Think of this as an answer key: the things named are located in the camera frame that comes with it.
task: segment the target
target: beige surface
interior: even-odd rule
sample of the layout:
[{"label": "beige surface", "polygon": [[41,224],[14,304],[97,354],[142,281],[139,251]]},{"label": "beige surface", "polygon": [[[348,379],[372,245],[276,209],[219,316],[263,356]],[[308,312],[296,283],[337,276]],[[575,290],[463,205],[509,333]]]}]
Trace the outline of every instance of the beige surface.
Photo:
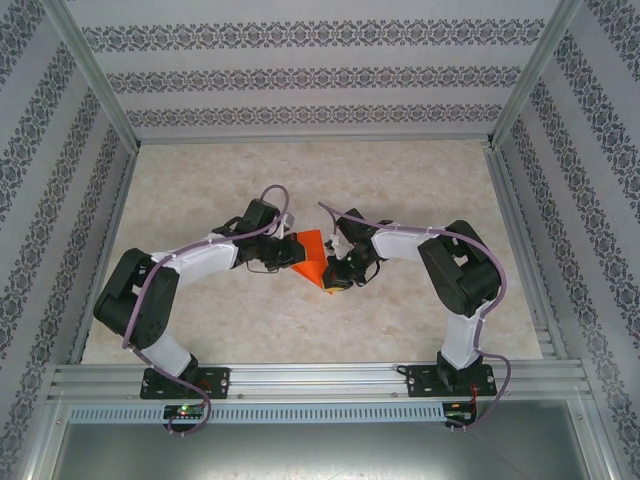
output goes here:
[{"label": "beige surface", "polygon": [[[289,189],[297,231],[329,233],[331,221],[318,200],[404,225],[468,220],[510,281],[483,330],[483,348],[513,359],[541,358],[475,141],[145,146],[110,269],[134,246],[154,252],[199,240],[241,215],[272,183]],[[280,205],[282,197],[274,192],[268,200]],[[424,266],[392,260],[366,287],[333,296],[291,270],[258,275],[242,267],[211,275],[178,292],[168,330],[201,362],[394,362],[435,360],[445,319]],[[120,343],[95,321],[83,362],[135,363]]]}]

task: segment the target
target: enclosure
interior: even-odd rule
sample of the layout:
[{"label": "enclosure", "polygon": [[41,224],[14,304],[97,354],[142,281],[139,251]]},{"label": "enclosure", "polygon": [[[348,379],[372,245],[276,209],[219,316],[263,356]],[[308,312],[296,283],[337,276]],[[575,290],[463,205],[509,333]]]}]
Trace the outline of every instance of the enclosure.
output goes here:
[{"label": "enclosure", "polygon": [[[0,478],[640,478],[639,9],[4,0]],[[178,292],[168,332],[228,374],[202,431],[161,427],[181,402],[141,397],[98,296],[126,250],[273,183],[324,240],[317,201],[473,225],[509,287],[486,423],[452,433],[468,396],[410,395],[398,367],[435,365],[447,310],[391,259],[333,295],[244,266]]]}]

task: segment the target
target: black mounting base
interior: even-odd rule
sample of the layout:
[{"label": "black mounting base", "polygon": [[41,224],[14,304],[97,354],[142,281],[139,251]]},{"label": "black mounting base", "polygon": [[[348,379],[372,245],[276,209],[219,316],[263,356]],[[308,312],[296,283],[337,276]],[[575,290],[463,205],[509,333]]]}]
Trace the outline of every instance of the black mounting base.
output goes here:
[{"label": "black mounting base", "polygon": [[[198,367],[193,384],[212,400],[224,400],[229,391],[231,370],[221,367]],[[166,379],[152,368],[144,371],[140,398],[143,400],[190,400],[202,398],[196,392]]]},{"label": "black mounting base", "polygon": [[397,371],[406,377],[410,397],[470,397],[474,384],[479,397],[495,397],[498,393],[491,365],[479,365],[473,375],[451,388],[440,380],[434,364],[399,365]]}]

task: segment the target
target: damask pattern border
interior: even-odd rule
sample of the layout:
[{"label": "damask pattern border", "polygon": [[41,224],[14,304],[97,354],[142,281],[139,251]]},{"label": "damask pattern border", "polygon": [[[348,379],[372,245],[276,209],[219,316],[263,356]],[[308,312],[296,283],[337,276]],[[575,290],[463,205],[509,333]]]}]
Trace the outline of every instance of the damask pattern border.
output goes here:
[{"label": "damask pattern border", "polygon": [[[9,409],[10,420],[4,425],[4,435],[0,438],[0,451],[3,452],[0,459],[0,478],[11,478],[11,470],[18,462],[18,456],[22,448],[28,426],[31,419],[35,403],[42,388],[42,378],[46,370],[46,364],[51,358],[52,349],[55,345],[56,337],[59,333],[60,322],[67,308],[69,294],[73,287],[73,282],[80,265],[81,257],[86,248],[86,243],[91,232],[91,226],[95,218],[102,196],[104,186],[114,155],[117,151],[120,139],[111,126],[102,144],[100,154],[96,161],[93,173],[89,180],[87,190],[84,194],[82,207],[78,212],[71,239],[64,252],[60,270],[56,275],[53,291],[47,301],[48,307],[44,311],[44,316],[40,322],[39,333],[35,337],[35,343],[30,351],[30,360],[27,362],[20,380],[20,390],[16,392],[16,401]],[[94,267],[93,276],[97,273]]]},{"label": "damask pattern border", "polygon": [[44,8],[38,0],[15,0],[0,21],[0,85],[18,63],[38,25],[44,18]]},{"label": "damask pattern border", "polygon": [[566,35],[555,51],[556,62],[569,81],[573,93],[589,126],[596,135],[600,148],[607,155],[613,173],[618,177],[624,196],[635,209],[635,217],[640,220],[640,165],[638,148],[631,143],[627,129],[616,115],[608,101],[598,77],[587,63],[584,53],[573,37]]},{"label": "damask pattern border", "polygon": [[[620,368],[614,361],[614,354],[609,348],[606,336],[602,333],[602,324],[598,321],[598,314],[593,307],[589,289],[580,273],[580,266],[567,238],[564,223],[521,117],[514,123],[511,132],[547,229],[547,236],[553,247],[569,299],[573,304],[578,325],[582,329],[585,347],[591,355],[591,362],[595,365],[596,375],[602,382],[602,391],[606,394],[612,420],[617,425],[616,430],[624,444],[624,452],[629,456],[631,470],[635,475],[640,476],[640,443],[638,443],[640,425],[636,423],[637,415],[632,411],[631,397],[624,391],[624,382],[620,380]],[[509,163],[505,162],[505,164],[510,171]]]},{"label": "damask pattern border", "polygon": [[627,332],[634,340],[633,347],[639,349],[640,289],[634,284],[634,277],[629,273],[629,265],[617,246],[606,213],[600,207],[600,201],[596,197],[595,189],[590,185],[587,171],[582,166],[578,152],[544,81],[538,81],[530,98],[553,153],[557,156],[558,164],[567,181],[567,188],[575,200],[594,252],[600,259],[600,267],[609,282],[615,303],[621,310],[621,317],[627,322]]},{"label": "damask pattern border", "polygon": [[382,45],[532,45],[542,19],[344,20],[82,29],[94,52]]},{"label": "damask pattern border", "polygon": [[6,220],[6,213],[22,185],[22,177],[33,161],[75,68],[73,56],[61,42],[38,89],[29,100],[29,107],[20,118],[15,135],[9,140],[9,147],[3,152],[0,163],[0,224]]},{"label": "damask pattern border", "polygon": [[603,27],[627,70],[640,82],[640,15],[628,0],[588,0],[587,6]]},{"label": "damask pattern border", "polygon": [[520,67],[354,67],[128,72],[107,75],[115,93],[326,88],[513,87]]},{"label": "damask pattern border", "polygon": [[18,259],[14,262],[15,268],[9,274],[9,283],[4,288],[5,295],[0,299],[1,360],[6,358],[7,349],[13,341],[13,332],[18,328],[18,320],[27,302],[27,294],[33,287],[33,281],[99,110],[100,103],[93,91],[89,90],[78,109],[56,161],[53,175],[38,203],[35,219],[29,225],[25,243],[20,247]]},{"label": "damask pattern border", "polygon": [[313,123],[492,122],[501,105],[321,105],[129,110],[134,127]]}]

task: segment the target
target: robotic arm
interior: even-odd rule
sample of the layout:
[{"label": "robotic arm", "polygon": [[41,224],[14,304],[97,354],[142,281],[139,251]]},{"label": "robotic arm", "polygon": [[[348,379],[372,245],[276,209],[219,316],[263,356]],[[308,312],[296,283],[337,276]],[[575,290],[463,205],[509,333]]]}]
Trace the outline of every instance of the robotic arm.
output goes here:
[{"label": "robotic arm", "polygon": [[252,260],[259,260],[270,272],[304,261],[305,248],[297,241],[297,235],[285,235],[293,225],[290,214],[285,214],[282,221],[264,234],[234,240],[267,227],[279,216],[278,208],[262,199],[254,199],[242,217],[235,217],[214,229],[184,253],[175,254],[184,249],[152,254],[136,248],[127,251],[100,294],[94,316],[111,331],[125,337],[140,288],[161,260],[173,256],[160,267],[149,284],[129,342],[153,365],[193,383],[198,361],[165,332],[177,290],[206,275],[230,270]]},{"label": "robotic arm", "polygon": [[[356,209],[347,215],[363,219]],[[498,270],[490,259],[477,248],[443,235],[383,230],[345,217],[336,223],[353,248],[341,258],[328,258],[323,275],[325,288],[347,289],[354,283],[364,286],[370,280],[365,280],[367,269],[375,263],[377,274],[380,262],[391,258],[422,262],[438,297],[449,310],[447,334],[437,358],[438,378],[451,391],[472,378],[482,364],[474,346],[480,313],[487,302],[495,300],[501,286]],[[383,220],[379,225],[395,224]],[[463,220],[455,221],[446,230],[484,245]],[[334,249],[331,242],[327,246]]]}]

